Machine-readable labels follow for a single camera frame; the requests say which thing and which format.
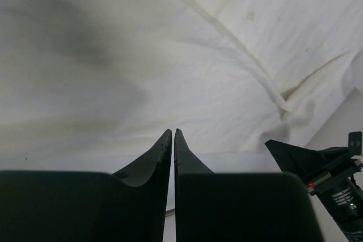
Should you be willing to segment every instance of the stain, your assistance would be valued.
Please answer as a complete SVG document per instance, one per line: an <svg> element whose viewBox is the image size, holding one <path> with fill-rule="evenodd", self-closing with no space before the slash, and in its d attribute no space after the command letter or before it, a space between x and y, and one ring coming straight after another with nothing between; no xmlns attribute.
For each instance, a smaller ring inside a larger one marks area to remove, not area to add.
<svg viewBox="0 0 363 242"><path fill-rule="evenodd" d="M247 19L253 21L254 18L255 18L255 13L253 11L249 11L247 13Z"/></svg>

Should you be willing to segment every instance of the white sheet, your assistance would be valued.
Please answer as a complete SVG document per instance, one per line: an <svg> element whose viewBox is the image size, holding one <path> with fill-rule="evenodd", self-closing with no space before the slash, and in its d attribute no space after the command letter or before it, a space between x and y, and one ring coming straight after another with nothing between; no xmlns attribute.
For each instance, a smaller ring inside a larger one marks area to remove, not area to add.
<svg viewBox="0 0 363 242"><path fill-rule="evenodd" d="M306 142L299 133L324 101L333 111L345 97L362 36L358 0L6 0L1 10L0 167L99 160L108 165L95 170L114 171L110 158L177 127L197 154Z"/></svg>

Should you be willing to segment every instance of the black plastic part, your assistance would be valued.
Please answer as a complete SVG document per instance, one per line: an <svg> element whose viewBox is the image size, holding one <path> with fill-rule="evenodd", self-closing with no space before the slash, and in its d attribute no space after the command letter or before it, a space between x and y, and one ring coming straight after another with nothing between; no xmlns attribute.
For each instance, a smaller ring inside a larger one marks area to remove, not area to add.
<svg viewBox="0 0 363 242"><path fill-rule="evenodd" d="M300 180L213 173L175 134L176 241L324 241Z"/></svg>
<svg viewBox="0 0 363 242"><path fill-rule="evenodd" d="M162 241L172 134L114 175L0 172L0 240Z"/></svg>
<svg viewBox="0 0 363 242"><path fill-rule="evenodd" d="M361 154L362 133L349 134L348 147L309 150L275 140L265 143L282 171L297 175L305 184L316 176L329 172L354 155Z"/></svg>

